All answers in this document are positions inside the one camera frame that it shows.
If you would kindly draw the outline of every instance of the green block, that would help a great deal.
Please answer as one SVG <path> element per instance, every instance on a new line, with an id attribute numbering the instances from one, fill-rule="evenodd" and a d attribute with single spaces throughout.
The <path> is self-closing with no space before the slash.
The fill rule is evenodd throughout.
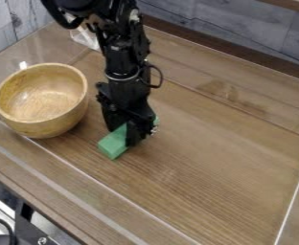
<path id="1" fill-rule="evenodd" d="M 158 118 L 154 119 L 154 125 L 158 125 Z M 99 152 L 110 159 L 114 160 L 126 150 L 126 124 L 122 124 L 113 132 L 110 132 L 97 144 Z"/>

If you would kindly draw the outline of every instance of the wooden table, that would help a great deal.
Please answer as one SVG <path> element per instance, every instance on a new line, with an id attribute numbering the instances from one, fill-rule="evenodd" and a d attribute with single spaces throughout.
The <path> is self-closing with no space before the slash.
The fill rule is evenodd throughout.
<path id="1" fill-rule="evenodd" d="M 0 122 L 0 181 L 85 244 L 273 244 L 299 182 L 299 79 L 146 32 L 165 73 L 160 133 L 114 162 L 95 149 L 101 54 L 50 25 L 0 55 L 0 80 L 19 61 L 55 61 L 91 84 L 62 136 L 31 141 Z M 283 244 L 299 244 L 291 233 Z"/>
<path id="2" fill-rule="evenodd" d="M 259 0 L 259 1 L 299 11 L 299 0 Z"/>

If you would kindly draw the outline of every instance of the wall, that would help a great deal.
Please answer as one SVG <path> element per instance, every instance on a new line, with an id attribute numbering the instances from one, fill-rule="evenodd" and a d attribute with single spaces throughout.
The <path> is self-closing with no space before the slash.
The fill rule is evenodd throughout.
<path id="1" fill-rule="evenodd" d="M 296 11 L 256 0 L 137 0 L 137 4 L 162 20 L 299 63 Z"/>
<path id="2" fill-rule="evenodd" d="M 49 21 L 39 0 L 0 0 L 0 51 Z"/>

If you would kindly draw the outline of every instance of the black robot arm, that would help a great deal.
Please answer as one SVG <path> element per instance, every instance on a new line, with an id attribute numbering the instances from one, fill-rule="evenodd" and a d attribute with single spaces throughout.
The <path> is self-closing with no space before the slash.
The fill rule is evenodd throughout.
<path id="1" fill-rule="evenodd" d="M 126 124 L 126 146 L 136 145 L 154 129 L 156 114 L 146 99 L 150 88 L 162 84 L 162 73 L 148 63 L 149 40 L 134 0 L 42 0 L 53 19 L 66 29 L 81 22 L 98 38 L 105 57 L 107 83 L 98 82 L 97 101 L 102 106 L 109 131 Z M 67 21 L 65 13 L 74 17 Z M 150 70 L 160 74 L 160 83 L 150 83 Z"/>

